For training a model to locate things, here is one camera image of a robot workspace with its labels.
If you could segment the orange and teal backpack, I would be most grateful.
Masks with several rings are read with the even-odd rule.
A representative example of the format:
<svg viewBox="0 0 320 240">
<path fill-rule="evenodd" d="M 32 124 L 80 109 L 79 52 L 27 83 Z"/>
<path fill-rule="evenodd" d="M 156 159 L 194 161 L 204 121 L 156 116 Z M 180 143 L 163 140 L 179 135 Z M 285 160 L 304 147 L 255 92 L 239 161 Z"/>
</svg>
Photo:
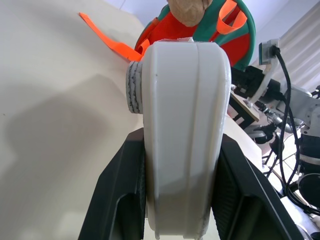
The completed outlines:
<svg viewBox="0 0 320 240">
<path fill-rule="evenodd" d="M 199 24 L 187 27 L 180 23 L 165 5 L 140 34 L 135 47 L 107 37 L 85 13 L 79 16 L 113 52 L 128 61 L 139 61 L 147 48 L 161 40 L 191 38 L 196 42 L 213 42 L 227 54 L 231 66 L 247 67 L 256 42 L 254 18 L 243 0 L 212 0 Z"/>
</svg>

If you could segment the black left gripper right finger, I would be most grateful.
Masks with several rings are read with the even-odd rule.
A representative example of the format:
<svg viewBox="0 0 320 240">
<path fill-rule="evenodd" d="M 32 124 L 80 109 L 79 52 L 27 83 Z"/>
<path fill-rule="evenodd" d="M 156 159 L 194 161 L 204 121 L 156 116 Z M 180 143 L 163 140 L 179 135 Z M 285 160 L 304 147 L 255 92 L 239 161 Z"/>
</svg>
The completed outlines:
<svg viewBox="0 0 320 240">
<path fill-rule="evenodd" d="M 304 240 L 270 182 L 226 134 L 211 208 L 220 240 Z"/>
</svg>

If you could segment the tan plush backpack ornament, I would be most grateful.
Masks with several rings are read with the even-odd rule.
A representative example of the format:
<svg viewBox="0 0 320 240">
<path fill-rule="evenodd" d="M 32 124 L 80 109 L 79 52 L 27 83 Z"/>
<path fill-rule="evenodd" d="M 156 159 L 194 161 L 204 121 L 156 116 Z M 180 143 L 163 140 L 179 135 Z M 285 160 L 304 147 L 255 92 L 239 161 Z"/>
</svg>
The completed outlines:
<svg viewBox="0 0 320 240">
<path fill-rule="evenodd" d="M 172 15 L 186 27 L 200 23 L 213 0 L 167 0 Z"/>
</svg>

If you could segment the wooden table with black frame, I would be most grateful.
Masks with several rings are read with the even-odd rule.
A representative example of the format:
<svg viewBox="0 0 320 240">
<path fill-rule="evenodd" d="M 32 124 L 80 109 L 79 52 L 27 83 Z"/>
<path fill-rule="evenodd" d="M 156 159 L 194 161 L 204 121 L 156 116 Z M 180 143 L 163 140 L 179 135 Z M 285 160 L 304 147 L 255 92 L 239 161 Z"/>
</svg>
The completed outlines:
<svg viewBox="0 0 320 240">
<path fill-rule="evenodd" d="M 245 103 L 245 99 L 230 92 L 227 114 L 231 117 L 243 130 L 252 123 L 260 121 L 260 115 L 254 107 L 249 108 Z"/>
</svg>

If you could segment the black and white robot body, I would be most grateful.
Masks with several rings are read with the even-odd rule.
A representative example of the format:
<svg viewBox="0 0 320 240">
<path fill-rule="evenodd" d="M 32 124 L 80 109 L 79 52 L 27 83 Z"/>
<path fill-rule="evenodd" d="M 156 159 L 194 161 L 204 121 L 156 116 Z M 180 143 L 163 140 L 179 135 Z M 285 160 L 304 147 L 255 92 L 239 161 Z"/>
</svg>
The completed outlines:
<svg viewBox="0 0 320 240">
<path fill-rule="evenodd" d="M 301 135 L 299 166 L 299 192 L 309 204 L 320 208 L 320 137 Z"/>
</svg>

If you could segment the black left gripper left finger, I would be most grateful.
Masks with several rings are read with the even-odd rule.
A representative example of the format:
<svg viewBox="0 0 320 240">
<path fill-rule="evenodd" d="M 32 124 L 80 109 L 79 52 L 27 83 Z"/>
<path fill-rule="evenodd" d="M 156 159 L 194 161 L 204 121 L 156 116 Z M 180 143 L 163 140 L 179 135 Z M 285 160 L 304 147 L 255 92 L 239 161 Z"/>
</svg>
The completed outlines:
<svg viewBox="0 0 320 240">
<path fill-rule="evenodd" d="M 146 213 L 144 130 L 128 134 L 100 174 L 78 240 L 142 240 Z"/>
</svg>

